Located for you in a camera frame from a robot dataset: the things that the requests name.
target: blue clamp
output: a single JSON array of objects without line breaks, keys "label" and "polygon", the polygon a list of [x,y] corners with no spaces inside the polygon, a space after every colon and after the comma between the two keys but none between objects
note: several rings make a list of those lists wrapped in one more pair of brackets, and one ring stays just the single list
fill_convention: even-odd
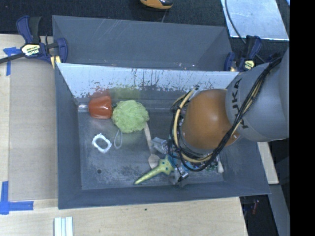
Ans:
[{"label": "blue clamp", "polygon": [[[8,56],[21,53],[21,50],[16,47],[4,48],[3,51]],[[6,75],[9,76],[10,74],[11,74],[11,61],[8,61],[6,64]]]},{"label": "blue clamp", "polygon": [[8,201],[8,181],[2,182],[0,199],[0,214],[8,215],[10,211],[33,210],[34,201],[9,202]]},{"label": "blue clamp", "polygon": [[236,55],[230,52],[224,62],[224,71],[244,72],[252,68],[253,58],[258,54],[262,46],[262,41],[258,36],[246,36],[246,45],[243,52]]},{"label": "blue clamp", "polygon": [[14,59],[26,57],[28,59],[39,59],[49,64],[52,63],[52,55],[49,49],[59,48],[59,58],[61,62],[66,62],[68,56],[67,43],[64,38],[58,38],[55,43],[43,44],[38,35],[38,24],[41,17],[24,16],[16,22],[19,34],[24,38],[25,44],[20,48],[20,52],[9,57],[0,59],[0,64]]}]

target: white ring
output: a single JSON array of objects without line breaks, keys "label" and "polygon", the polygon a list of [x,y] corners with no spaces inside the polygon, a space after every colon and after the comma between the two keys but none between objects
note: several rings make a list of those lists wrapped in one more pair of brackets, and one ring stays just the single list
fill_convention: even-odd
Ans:
[{"label": "white ring", "polygon": [[[107,147],[101,148],[100,146],[98,146],[98,144],[96,143],[96,141],[98,139],[102,139],[103,141],[105,141],[107,143]],[[94,136],[93,141],[92,141],[92,145],[95,148],[97,148],[99,152],[106,153],[110,149],[110,147],[112,146],[112,143],[105,136],[103,136],[102,133],[99,133],[98,135]]]}]

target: white cable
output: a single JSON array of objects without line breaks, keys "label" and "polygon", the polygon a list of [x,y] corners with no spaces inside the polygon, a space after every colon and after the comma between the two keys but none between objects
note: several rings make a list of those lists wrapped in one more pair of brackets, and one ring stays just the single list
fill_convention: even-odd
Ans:
[{"label": "white cable", "polygon": [[[118,137],[118,134],[120,133],[120,143],[119,145],[117,146],[116,145],[116,140],[117,140],[117,137]],[[121,146],[123,145],[123,133],[120,129],[117,130],[117,133],[115,135],[115,139],[114,139],[114,147],[115,149],[119,149]]]}]

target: wire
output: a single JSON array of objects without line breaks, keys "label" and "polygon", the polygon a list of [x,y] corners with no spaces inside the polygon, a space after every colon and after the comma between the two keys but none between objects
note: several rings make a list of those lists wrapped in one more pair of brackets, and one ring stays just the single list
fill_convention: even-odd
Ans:
[{"label": "wire", "polygon": [[[224,0],[224,5],[225,5],[225,10],[226,10],[227,17],[228,17],[228,19],[229,19],[229,21],[230,21],[230,23],[231,23],[233,29],[235,30],[236,34],[239,36],[239,38],[241,39],[241,41],[242,41],[244,44],[246,44],[246,41],[242,38],[241,34],[238,32],[238,30],[236,29],[236,27],[235,27],[235,25],[234,25],[234,23],[233,23],[233,20],[232,20],[232,18],[231,18],[230,12],[229,12],[229,10],[228,10],[228,8],[227,8],[227,0]],[[256,56],[260,61],[262,61],[263,63],[266,63],[266,61],[264,61],[264,59],[261,58],[258,54],[256,54],[255,56]]]}]

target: clamp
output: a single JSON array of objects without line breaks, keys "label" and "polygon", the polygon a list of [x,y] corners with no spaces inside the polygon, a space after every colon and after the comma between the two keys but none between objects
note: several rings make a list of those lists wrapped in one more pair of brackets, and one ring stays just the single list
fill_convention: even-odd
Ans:
[{"label": "clamp", "polygon": [[59,60],[65,62],[68,56],[67,43],[64,38],[58,38],[55,43],[44,44],[40,42],[38,24],[41,17],[23,16],[16,22],[19,34],[24,38],[25,44],[20,48],[20,53],[0,59],[0,64],[14,59],[26,57],[39,59],[54,65],[55,58],[49,53],[49,49],[59,48]]},{"label": "clamp", "polygon": [[255,66],[253,58],[260,51],[261,46],[260,37],[247,35],[244,51],[240,51],[238,56],[230,52],[224,62],[224,71],[244,72],[253,68]]}]

